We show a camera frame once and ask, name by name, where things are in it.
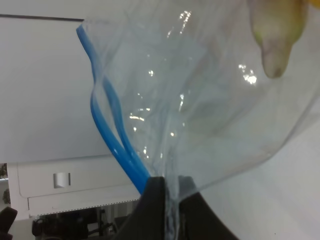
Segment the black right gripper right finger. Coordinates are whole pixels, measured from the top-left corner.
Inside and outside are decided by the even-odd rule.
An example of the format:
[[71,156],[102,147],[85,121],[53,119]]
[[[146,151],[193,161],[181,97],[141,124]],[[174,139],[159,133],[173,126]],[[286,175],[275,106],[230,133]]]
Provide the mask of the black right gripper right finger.
[[179,195],[195,193],[179,202],[179,240],[237,240],[199,193],[190,176],[179,176]]

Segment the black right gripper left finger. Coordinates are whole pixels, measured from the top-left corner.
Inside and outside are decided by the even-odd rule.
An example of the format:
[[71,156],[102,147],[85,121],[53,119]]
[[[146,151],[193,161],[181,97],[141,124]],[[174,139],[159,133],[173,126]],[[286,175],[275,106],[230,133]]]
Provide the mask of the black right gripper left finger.
[[116,234],[117,240],[165,238],[165,179],[151,177],[133,213]]

